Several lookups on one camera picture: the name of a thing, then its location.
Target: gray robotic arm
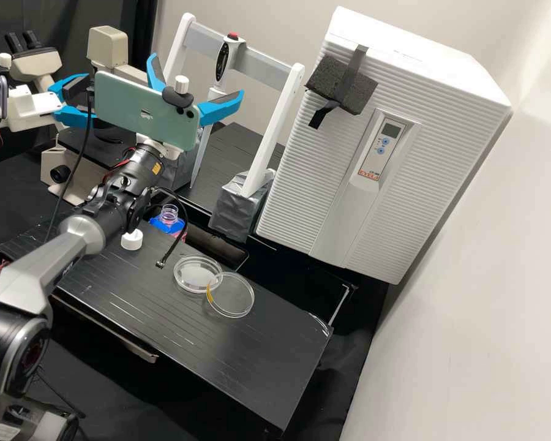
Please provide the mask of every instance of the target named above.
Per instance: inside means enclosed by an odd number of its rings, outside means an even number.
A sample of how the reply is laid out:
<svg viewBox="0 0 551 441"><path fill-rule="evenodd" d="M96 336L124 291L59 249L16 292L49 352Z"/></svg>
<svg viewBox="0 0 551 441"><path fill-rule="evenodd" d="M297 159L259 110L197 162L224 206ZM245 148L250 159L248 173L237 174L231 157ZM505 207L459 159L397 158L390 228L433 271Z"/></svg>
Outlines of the gray robotic arm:
<svg viewBox="0 0 551 441"><path fill-rule="evenodd" d="M58 236L0 272L0 394L26 392L47 347L54 285L84 255L100 253L112 237L135 229L162 167L158 150L137 145L128 163L59 224Z"/></svg>

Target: control panel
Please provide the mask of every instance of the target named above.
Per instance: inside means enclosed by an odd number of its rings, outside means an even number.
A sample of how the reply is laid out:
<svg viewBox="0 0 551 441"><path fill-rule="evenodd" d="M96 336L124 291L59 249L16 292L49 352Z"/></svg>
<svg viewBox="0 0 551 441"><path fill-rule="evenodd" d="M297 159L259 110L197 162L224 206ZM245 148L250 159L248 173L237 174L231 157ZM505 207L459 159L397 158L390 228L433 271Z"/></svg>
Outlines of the control panel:
<svg viewBox="0 0 551 441"><path fill-rule="evenodd" d="M403 122L384 118L369 152L359 167L358 175L378 181L405 129L406 124Z"/></svg>

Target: petri dish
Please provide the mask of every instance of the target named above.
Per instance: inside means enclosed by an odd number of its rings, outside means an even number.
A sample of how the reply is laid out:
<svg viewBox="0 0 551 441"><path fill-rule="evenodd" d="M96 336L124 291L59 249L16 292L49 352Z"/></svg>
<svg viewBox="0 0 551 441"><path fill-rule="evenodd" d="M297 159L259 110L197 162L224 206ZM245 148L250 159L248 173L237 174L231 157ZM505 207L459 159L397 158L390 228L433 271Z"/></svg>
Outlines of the petri dish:
<svg viewBox="0 0 551 441"><path fill-rule="evenodd" d="M237 273L220 273L216 275L220 284L207 285L206 299L210 306L221 315L232 319L245 317L255 301L253 288L244 277Z"/></svg>
<svg viewBox="0 0 551 441"><path fill-rule="evenodd" d="M221 271L222 268L216 260L206 256L190 255L178 260L173 267L173 277L186 291L203 294L208 285L210 289L220 285L217 274Z"/></svg>

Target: white bottle cap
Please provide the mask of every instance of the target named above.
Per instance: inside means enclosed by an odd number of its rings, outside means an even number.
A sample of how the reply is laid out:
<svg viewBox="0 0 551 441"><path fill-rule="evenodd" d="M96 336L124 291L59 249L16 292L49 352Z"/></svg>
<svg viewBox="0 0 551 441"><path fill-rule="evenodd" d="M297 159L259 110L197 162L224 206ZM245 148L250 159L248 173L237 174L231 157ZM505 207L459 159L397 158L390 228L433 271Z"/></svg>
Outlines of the white bottle cap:
<svg viewBox="0 0 551 441"><path fill-rule="evenodd" d="M143 232L138 228L132 233L124 233L121 236L121 247L125 250L136 251L143 245Z"/></svg>
<svg viewBox="0 0 551 441"><path fill-rule="evenodd" d="M12 55L2 52L0 54L0 67L5 67L9 69L12 66Z"/></svg>
<svg viewBox="0 0 551 441"><path fill-rule="evenodd" d="M174 89L179 94L188 93L188 86L190 85L190 80L184 75L176 75L176 84Z"/></svg>

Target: white ribbed casing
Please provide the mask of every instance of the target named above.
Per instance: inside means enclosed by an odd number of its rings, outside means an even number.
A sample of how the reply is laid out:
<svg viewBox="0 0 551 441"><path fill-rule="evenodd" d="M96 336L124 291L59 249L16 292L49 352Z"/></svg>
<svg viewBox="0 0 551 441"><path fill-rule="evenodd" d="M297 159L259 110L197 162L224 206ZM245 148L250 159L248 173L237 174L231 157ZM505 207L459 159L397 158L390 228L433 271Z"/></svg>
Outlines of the white ribbed casing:
<svg viewBox="0 0 551 441"><path fill-rule="evenodd" d="M378 82L375 92L360 115L337 108L318 130L308 123L326 100L305 93L256 231L396 284L511 106L471 56L344 8L333 16L317 64L324 55L348 63L357 44L369 47L360 72ZM416 131L399 141L367 207L358 198L360 206L351 207L343 200L352 194L348 180L371 146L365 141L380 110Z"/></svg>

